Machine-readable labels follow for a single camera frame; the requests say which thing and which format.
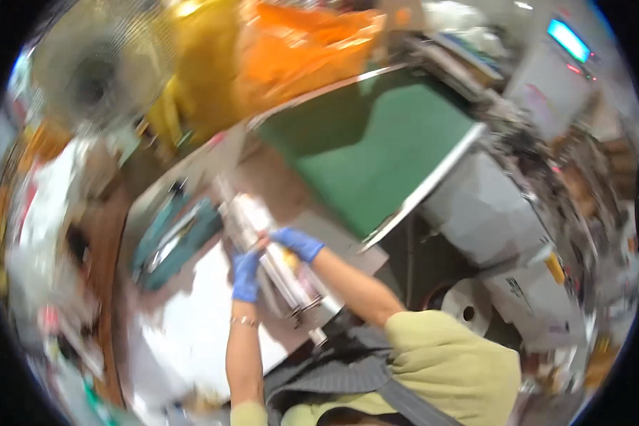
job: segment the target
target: bracelet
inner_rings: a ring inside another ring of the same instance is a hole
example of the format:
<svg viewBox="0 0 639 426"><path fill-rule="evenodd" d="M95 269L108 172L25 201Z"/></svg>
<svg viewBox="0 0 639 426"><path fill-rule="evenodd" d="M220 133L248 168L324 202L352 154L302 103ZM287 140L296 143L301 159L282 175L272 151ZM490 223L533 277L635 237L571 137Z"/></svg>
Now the bracelet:
<svg viewBox="0 0 639 426"><path fill-rule="evenodd" d="M230 319L230 324L244 324L252 328L257 328L258 320L255 318L249 318L248 316L233 316Z"/></svg>

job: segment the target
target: digital display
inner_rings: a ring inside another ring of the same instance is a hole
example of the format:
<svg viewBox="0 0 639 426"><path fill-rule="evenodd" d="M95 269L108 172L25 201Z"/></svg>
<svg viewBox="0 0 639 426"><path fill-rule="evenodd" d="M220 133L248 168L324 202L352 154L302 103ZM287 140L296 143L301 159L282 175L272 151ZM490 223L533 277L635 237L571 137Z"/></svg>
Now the digital display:
<svg viewBox="0 0 639 426"><path fill-rule="evenodd" d="M589 48L583 43L575 33L568 28L568 25L555 19L551 20L549 28L546 30L550 36L563 46L575 59L580 62L587 61Z"/></svg>

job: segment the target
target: gloved hand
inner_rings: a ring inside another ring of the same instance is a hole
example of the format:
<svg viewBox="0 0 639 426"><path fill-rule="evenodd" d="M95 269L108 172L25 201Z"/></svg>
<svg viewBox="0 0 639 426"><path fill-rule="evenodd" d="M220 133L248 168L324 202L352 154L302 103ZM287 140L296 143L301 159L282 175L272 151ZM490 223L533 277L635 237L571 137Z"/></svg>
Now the gloved hand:
<svg viewBox="0 0 639 426"><path fill-rule="evenodd" d="M261 251L253 248L248 253L236 254L234 256L234 274L232 285L232 299L255 303L258 298L258 280L256 271L258 270L258 260Z"/></svg>
<svg viewBox="0 0 639 426"><path fill-rule="evenodd" d="M287 247L306 263L312 263L324 247L321 241L293 228L278 229L270 234L270 239Z"/></svg>

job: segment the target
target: green surface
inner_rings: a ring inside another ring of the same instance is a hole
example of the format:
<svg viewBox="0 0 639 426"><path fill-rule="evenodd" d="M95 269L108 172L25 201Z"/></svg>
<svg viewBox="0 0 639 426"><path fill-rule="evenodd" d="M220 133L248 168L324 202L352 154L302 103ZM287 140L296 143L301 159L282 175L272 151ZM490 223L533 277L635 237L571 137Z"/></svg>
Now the green surface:
<svg viewBox="0 0 639 426"><path fill-rule="evenodd" d="M456 93L415 73L331 91L257 130L359 238L395 212L474 124Z"/></svg>

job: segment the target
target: yellow plastic bag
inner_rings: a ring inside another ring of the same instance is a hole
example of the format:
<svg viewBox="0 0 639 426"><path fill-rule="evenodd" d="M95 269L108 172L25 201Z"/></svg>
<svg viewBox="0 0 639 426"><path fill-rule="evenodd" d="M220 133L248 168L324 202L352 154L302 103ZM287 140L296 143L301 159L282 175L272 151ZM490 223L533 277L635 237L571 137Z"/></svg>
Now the yellow plastic bag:
<svg viewBox="0 0 639 426"><path fill-rule="evenodd" d="M386 16L245 4L236 88L246 113L358 75Z"/></svg>
<svg viewBox="0 0 639 426"><path fill-rule="evenodd" d="M241 120L234 92L239 0L182 0L168 8L175 71L147 120L161 141L177 144L180 120L203 144Z"/></svg>

